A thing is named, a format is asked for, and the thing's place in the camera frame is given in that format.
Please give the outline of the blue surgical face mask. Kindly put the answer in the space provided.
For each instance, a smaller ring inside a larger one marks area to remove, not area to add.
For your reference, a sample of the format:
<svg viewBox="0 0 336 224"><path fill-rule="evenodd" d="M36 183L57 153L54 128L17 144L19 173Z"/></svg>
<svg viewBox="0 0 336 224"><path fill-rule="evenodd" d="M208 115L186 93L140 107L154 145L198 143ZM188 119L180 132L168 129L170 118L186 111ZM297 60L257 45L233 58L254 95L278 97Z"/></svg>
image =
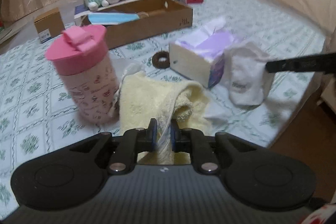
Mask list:
<svg viewBox="0 0 336 224"><path fill-rule="evenodd" d="M140 19L137 14L127 14L120 12L96 12L88 14L87 17L91 24L105 26L119 25Z"/></svg>

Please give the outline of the tissue box with purple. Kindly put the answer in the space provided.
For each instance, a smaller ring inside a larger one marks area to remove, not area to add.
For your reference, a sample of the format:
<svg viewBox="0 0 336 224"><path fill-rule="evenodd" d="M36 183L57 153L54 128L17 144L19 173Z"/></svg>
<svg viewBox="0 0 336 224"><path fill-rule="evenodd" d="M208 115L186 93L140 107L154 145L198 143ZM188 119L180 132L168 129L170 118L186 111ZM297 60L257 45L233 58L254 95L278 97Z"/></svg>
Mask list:
<svg viewBox="0 0 336 224"><path fill-rule="evenodd" d="M170 68L205 88L218 84L224 72L224 53L240 39L221 16L169 43Z"/></svg>

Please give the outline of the pink lidded tumbler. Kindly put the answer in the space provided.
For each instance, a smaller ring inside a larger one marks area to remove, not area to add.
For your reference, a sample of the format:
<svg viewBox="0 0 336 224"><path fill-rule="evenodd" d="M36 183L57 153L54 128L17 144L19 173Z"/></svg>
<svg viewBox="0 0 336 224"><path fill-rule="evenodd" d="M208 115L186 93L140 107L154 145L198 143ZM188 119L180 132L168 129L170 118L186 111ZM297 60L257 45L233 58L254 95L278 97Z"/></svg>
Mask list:
<svg viewBox="0 0 336 224"><path fill-rule="evenodd" d="M46 50L80 114L92 123L110 121L119 89L102 25L72 26Z"/></svg>

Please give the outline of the yellow fluffy towel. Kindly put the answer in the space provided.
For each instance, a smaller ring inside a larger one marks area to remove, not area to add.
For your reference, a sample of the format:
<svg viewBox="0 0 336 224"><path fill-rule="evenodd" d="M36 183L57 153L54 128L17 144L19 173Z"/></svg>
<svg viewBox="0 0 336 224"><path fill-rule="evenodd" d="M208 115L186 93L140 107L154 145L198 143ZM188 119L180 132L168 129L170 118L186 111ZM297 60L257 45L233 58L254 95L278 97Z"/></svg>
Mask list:
<svg viewBox="0 0 336 224"><path fill-rule="evenodd" d="M209 132L211 123L203 114L209 104L204 88L196 81L169 82L151 79L140 71L123 79L120 99L120 132L146 128L152 118L158 124L157 146L154 152L142 152L140 164L182 165L190 163L185 152L173 153L170 123L176 120L180 128Z"/></svg>

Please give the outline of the small brown cardboard box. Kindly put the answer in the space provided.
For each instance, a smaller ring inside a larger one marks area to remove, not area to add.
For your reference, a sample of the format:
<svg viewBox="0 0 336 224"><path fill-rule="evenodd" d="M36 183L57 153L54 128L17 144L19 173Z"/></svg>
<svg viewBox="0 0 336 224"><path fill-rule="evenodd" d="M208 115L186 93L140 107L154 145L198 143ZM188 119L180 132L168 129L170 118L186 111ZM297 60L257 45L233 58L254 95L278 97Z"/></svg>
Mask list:
<svg viewBox="0 0 336 224"><path fill-rule="evenodd" d="M37 16L34 24L42 44L60 35L65 30L58 8Z"/></svg>

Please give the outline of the open brown cardboard tray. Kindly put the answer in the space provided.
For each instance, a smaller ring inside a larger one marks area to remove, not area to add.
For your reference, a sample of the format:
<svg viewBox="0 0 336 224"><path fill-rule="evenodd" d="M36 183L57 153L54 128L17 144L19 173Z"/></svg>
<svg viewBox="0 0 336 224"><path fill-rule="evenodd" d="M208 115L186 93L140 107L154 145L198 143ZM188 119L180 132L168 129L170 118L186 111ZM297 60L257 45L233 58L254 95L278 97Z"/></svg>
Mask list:
<svg viewBox="0 0 336 224"><path fill-rule="evenodd" d="M103 25L106 28L105 40L110 49L193 25L193 9L173 0L139 0L100 12L137 14L140 17L139 20L119 25ZM91 25L87 16L80 27Z"/></svg>

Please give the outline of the blue white flat box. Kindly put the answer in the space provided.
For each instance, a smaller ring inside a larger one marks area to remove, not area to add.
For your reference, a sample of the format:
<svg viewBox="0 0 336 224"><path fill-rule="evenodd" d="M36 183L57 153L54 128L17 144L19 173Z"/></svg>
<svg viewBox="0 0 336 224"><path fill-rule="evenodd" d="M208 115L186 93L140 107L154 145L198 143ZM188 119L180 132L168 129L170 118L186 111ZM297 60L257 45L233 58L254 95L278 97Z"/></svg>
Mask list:
<svg viewBox="0 0 336 224"><path fill-rule="evenodd" d="M126 3L130 3L130 2L135 2L135 1L139 1L139 0L120 0L119 2L115 3L115 4L112 4L112 5L108 5L108 6L105 6L105 7L99 7L97 9L97 12L100 12L100 11L106 11L107 9L110 9L112 7L116 7L116 6L120 6L120 5L123 5L123 4L126 4ZM84 3L81 4L81 5L77 5L75 7L75 14L74 14L74 23L77 25L77 26L80 26L84 20L84 18L88 15L88 14L91 14L92 11L90 9L88 9Z"/></svg>

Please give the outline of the white fluffy sock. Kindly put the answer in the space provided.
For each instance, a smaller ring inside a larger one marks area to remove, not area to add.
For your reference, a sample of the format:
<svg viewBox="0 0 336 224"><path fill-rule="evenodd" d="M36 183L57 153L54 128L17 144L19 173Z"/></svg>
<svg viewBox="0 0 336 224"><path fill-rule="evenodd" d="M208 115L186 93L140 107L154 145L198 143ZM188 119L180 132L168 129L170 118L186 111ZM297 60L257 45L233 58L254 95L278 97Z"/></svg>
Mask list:
<svg viewBox="0 0 336 224"><path fill-rule="evenodd" d="M271 56L254 42L232 44L224 53L223 83L236 106L257 106L268 96L274 74L266 70Z"/></svg>

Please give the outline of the brown hair scrunchie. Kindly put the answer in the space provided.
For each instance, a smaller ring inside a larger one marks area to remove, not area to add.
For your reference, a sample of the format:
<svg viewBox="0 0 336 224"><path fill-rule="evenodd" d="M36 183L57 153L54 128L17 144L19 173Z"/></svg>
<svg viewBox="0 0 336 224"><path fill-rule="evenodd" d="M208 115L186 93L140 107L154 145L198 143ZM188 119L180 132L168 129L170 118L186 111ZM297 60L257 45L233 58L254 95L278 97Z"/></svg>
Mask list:
<svg viewBox="0 0 336 224"><path fill-rule="evenodd" d="M169 53L167 51L159 51L155 53L151 61L153 67L157 69L167 69L170 67Z"/></svg>

